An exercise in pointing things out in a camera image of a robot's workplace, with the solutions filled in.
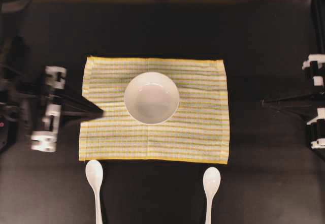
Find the spoon handle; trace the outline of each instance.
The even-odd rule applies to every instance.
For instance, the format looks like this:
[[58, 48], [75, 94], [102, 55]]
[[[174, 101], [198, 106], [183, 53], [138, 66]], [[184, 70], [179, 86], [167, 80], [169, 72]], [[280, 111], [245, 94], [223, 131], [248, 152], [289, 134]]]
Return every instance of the spoon handle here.
[[205, 217], [205, 224], [211, 224], [211, 209], [212, 209], [212, 201], [207, 200], [207, 215]]
[[100, 194], [95, 194], [96, 224], [103, 224]]

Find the dark surface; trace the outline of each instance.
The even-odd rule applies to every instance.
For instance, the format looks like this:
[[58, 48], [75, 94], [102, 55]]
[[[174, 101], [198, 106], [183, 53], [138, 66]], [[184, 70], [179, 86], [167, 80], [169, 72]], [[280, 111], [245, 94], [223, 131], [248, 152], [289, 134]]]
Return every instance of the dark surface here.
[[[230, 104], [228, 165], [212, 223], [325, 222], [325, 163], [306, 147], [297, 117], [262, 109], [269, 92], [304, 84], [317, 52], [311, 0], [34, 0], [6, 14], [31, 48], [27, 73], [65, 66], [81, 91], [87, 55], [222, 58]], [[20, 28], [10, 28], [20, 23]], [[95, 223], [94, 197], [78, 161], [79, 127], [57, 152], [19, 140], [0, 154], [0, 223]], [[110, 224], [199, 224], [203, 172], [212, 164], [101, 161], [103, 217]]]

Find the spoon bowl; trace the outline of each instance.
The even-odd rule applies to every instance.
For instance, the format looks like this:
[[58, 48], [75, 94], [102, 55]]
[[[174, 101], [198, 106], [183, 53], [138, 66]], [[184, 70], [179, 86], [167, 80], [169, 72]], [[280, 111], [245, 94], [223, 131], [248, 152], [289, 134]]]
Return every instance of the spoon bowl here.
[[212, 200], [217, 193], [221, 182], [221, 176], [215, 167], [208, 168], [203, 175], [203, 188], [207, 197], [207, 214], [205, 223], [211, 224]]
[[100, 191], [103, 181], [103, 168], [100, 162], [91, 160], [86, 165], [86, 177], [95, 194], [96, 224], [103, 224]]

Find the yellow striped placemat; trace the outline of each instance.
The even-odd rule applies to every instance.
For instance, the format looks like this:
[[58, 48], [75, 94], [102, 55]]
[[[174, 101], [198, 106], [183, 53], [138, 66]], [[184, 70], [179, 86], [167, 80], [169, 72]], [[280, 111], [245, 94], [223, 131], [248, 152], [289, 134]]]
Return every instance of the yellow striped placemat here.
[[[170, 77], [180, 94], [176, 114], [150, 126], [132, 119], [123, 102], [128, 83], [149, 71]], [[230, 126], [222, 60], [88, 57], [82, 95], [105, 113], [103, 118], [81, 124], [80, 161], [164, 159], [227, 164]]]

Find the yellow border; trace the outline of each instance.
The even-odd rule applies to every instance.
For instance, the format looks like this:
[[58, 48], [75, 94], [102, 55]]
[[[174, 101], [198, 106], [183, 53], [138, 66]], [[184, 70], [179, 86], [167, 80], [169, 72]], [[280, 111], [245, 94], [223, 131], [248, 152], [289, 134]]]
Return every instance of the yellow border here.
[[214, 163], [214, 164], [227, 164], [228, 161], [214, 161], [210, 159], [190, 159], [190, 158], [173, 158], [173, 157], [85, 157], [80, 158], [79, 161], [89, 161], [92, 159], [159, 159], [163, 161], [177, 161], [177, 162], [195, 162], [195, 163]]
[[97, 60], [104, 60], [104, 61], [111, 61], [112, 59], [123, 59], [123, 60], [133, 60], [133, 61], [143, 61], [148, 59], [155, 59], [155, 60], [164, 60], [164, 61], [178, 61], [178, 62], [199, 62], [199, 63], [222, 63], [223, 60], [196, 60], [196, 59], [175, 59], [175, 58], [155, 58], [155, 57], [98, 57], [98, 56], [88, 56], [91, 59]]

